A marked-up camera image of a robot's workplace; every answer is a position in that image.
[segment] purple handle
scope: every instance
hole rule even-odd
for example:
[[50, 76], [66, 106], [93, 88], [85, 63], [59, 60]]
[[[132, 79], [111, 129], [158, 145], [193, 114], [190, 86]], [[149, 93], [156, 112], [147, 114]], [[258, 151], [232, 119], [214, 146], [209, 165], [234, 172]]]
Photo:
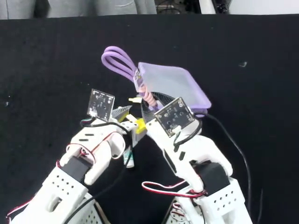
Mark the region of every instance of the purple handle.
[[107, 47], [101, 59], [103, 65], [105, 65], [108, 69], [126, 77], [133, 82], [133, 77], [137, 70], [137, 67], [134, 65], [132, 59], [122, 49], [115, 46]]

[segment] white plastic part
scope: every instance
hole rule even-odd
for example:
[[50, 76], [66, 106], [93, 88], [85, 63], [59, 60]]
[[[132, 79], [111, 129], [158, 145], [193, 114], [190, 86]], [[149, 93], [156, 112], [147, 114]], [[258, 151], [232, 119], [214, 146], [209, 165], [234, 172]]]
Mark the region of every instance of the white plastic part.
[[[181, 131], [176, 142], [190, 135], [197, 126], [198, 121], [195, 120], [185, 127]], [[194, 138], [181, 145], [179, 150], [175, 152], [173, 146], [175, 136], [169, 138], [156, 119], [147, 123], [146, 128], [148, 130], [147, 135], [157, 143], [166, 160], [167, 157], [169, 157], [175, 166], [175, 170], [173, 170], [175, 175], [186, 180], [196, 192], [201, 192], [203, 190], [203, 182], [192, 168], [190, 164], [190, 161], [192, 160], [196, 160], [199, 163], [207, 160], [218, 162], [223, 166], [228, 176], [232, 175], [233, 169], [231, 164], [211, 139], [196, 135]], [[181, 152], [185, 153], [183, 160], [180, 160]]]
[[[111, 118], [109, 121], [117, 123], [117, 120]], [[95, 120], [92, 124], [104, 124], [104, 121]], [[135, 146], [141, 137], [136, 135], [138, 125], [131, 121], [120, 123], [124, 128], [132, 133], [132, 145]], [[112, 155], [120, 155], [124, 152], [125, 141], [118, 132], [124, 134], [124, 131], [115, 125], [107, 125], [100, 127], [84, 127], [78, 134], [76, 134], [69, 145], [69, 149], [60, 160], [60, 165], [64, 166], [72, 156], [78, 156], [80, 152], [80, 145], [86, 147], [89, 151], [93, 151], [95, 157], [95, 164], [86, 173], [84, 182], [87, 185], [92, 185], [98, 177], [109, 166]], [[134, 166], [133, 156], [131, 156], [128, 168]]]
[[[208, 197], [202, 196], [194, 199], [196, 205], [192, 203], [190, 198], [175, 197], [174, 201], [180, 204], [185, 214], [182, 224], [184, 222], [185, 224], [203, 224], [204, 221], [206, 224], [252, 224], [244, 205], [245, 200], [238, 181], [234, 178], [229, 180], [230, 185], [227, 187]], [[188, 186], [180, 190], [179, 193], [186, 193], [190, 189]], [[172, 211], [175, 210], [171, 205], [166, 215], [166, 224], [178, 223], [170, 216]]]
[[111, 160], [111, 148], [109, 143], [107, 141], [102, 142], [93, 154], [96, 158], [96, 163], [85, 174], [84, 183], [87, 185], [92, 185], [109, 166]]
[[230, 185], [217, 191], [209, 197], [194, 200], [201, 205], [208, 223], [218, 224], [252, 224], [245, 199], [236, 179], [230, 178]]
[[56, 167], [12, 224], [62, 224], [86, 194], [86, 187]]

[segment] circuit board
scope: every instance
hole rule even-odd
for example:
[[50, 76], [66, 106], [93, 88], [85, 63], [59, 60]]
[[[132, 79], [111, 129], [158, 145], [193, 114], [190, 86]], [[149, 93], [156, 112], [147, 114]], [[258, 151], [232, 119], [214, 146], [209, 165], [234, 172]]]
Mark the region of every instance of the circuit board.
[[115, 96], [92, 89], [90, 94], [87, 114], [93, 118], [98, 118], [108, 122], [111, 116]]
[[178, 126], [183, 129], [195, 120], [181, 97], [157, 111], [155, 117], [168, 137], [175, 135], [174, 129]]

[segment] black fabric surface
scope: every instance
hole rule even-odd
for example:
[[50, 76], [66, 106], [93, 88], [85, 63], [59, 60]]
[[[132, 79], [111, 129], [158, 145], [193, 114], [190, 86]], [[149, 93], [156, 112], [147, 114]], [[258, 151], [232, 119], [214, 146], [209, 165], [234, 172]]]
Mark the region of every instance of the black fabric surface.
[[[105, 68], [105, 47], [135, 62], [190, 71], [244, 150], [253, 178], [253, 218], [297, 223], [299, 16], [112, 16], [0, 21], [0, 216], [41, 187], [86, 117], [91, 88], [128, 105], [133, 85]], [[245, 166], [221, 129], [204, 121], [247, 194]], [[98, 199], [112, 224], [158, 224], [171, 198], [146, 192], [144, 180], [177, 181], [149, 138], [135, 148], [135, 169]], [[112, 161], [90, 191], [113, 181]]]

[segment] black cable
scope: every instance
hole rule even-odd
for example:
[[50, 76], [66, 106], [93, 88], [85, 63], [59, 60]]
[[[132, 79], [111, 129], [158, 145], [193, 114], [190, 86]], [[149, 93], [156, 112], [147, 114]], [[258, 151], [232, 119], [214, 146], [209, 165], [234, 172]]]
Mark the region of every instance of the black cable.
[[174, 142], [173, 142], [173, 145], [174, 147], [179, 147], [180, 145], [183, 145], [184, 143], [186, 143], [187, 141], [189, 141], [190, 139], [192, 139], [195, 135], [198, 134], [198, 132], [200, 132], [201, 128], [202, 128], [202, 121], [198, 118], [196, 118], [199, 122], [197, 128], [194, 130], [194, 132], [192, 132], [192, 134], [190, 134], [188, 137], [186, 137], [185, 139], [181, 140], [181, 141], [178, 141], [178, 142], [175, 142], [176, 139], [178, 138], [179, 134], [176, 136], [176, 138], [174, 139]]
[[259, 224], [262, 219], [262, 211], [263, 211], [263, 189], [261, 191], [261, 198], [260, 198], [260, 211], [258, 213], [257, 222], [256, 224]]
[[201, 206], [199, 205], [199, 209], [200, 209], [200, 211], [201, 211], [201, 214], [202, 214], [202, 217], [203, 217], [203, 219], [204, 219], [204, 224], [206, 224], [206, 218], [205, 218], [205, 215], [204, 215], [204, 213], [202, 212], [202, 208], [201, 208]]
[[125, 173], [125, 170], [127, 169], [127, 165], [130, 161], [130, 158], [132, 156], [132, 153], [130, 153], [127, 161], [126, 161], [126, 164], [125, 164], [125, 167], [122, 169], [121, 173], [118, 175], [118, 177], [114, 180], [114, 182], [112, 184], [110, 184], [108, 187], [106, 187], [105, 189], [103, 189], [102, 191], [100, 191], [99, 193], [97, 193], [96, 195], [92, 196], [91, 198], [89, 198], [88, 200], [86, 200], [82, 205], [80, 205], [68, 218], [67, 220], [64, 222], [64, 224], [68, 224], [70, 222], [70, 220], [84, 207], [86, 206], [88, 203], [90, 203], [93, 199], [96, 199], [98, 197], [100, 197], [102, 194], [106, 193], [107, 191], [109, 191], [111, 188], [113, 188], [117, 182], [122, 178], [122, 176], [124, 175]]
[[93, 125], [93, 124], [91, 124], [92, 121], [94, 121], [94, 120], [92, 119], [90, 122], [85, 122], [84, 120], [82, 120], [80, 122], [80, 125], [82, 127], [104, 127], [104, 126], [107, 126], [107, 125], [115, 125], [115, 126], [118, 126], [119, 128], [121, 128], [122, 130], [124, 130], [128, 136], [131, 136], [131, 133], [125, 127], [123, 127], [120, 124], [117, 124], [115, 122], [106, 122], [106, 123], [103, 123], [103, 124]]
[[251, 213], [251, 174], [250, 174], [250, 169], [249, 169], [249, 165], [247, 162], [247, 159], [243, 153], [243, 151], [239, 148], [239, 146], [237, 145], [237, 143], [235, 142], [235, 140], [231, 137], [231, 135], [228, 133], [228, 131], [226, 130], [226, 128], [224, 127], [224, 125], [213, 115], [210, 115], [208, 113], [202, 113], [202, 112], [195, 112], [194, 115], [204, 115], [209, 119], [212, 119], [214, 121], [216, 121], [216, 123], [222, 128], [222, 130], [224, 131], [224, 133], [227, 135], [227, 137], [229, 138], [229, 140], [234, 144], [234, 146], [238, 149], [239, 153], [241, 154], [244, 163], [245, 163], [245, 167], [246, 167], [246, 171], [247, 171], [247, 176], [248, 176], [248, 198], [247, 198], [247, 210], [248, 213], [250, 215]]

